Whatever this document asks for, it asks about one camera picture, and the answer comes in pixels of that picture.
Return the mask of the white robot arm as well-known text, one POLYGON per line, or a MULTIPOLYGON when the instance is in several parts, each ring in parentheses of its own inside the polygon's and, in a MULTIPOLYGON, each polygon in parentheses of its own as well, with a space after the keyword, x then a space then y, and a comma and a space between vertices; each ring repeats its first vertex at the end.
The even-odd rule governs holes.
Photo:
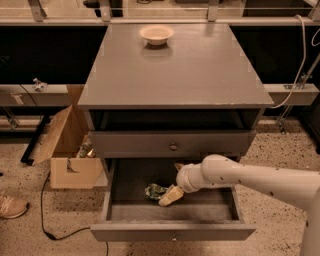
POLYGON ((178 167, 176 185, 159 200, 168 206, 185 193, 240 184, 307 212, 299 256, 320 254, 320 173, 295 169, 244 165, 222 155, 209 155, 199 164, 178 167))

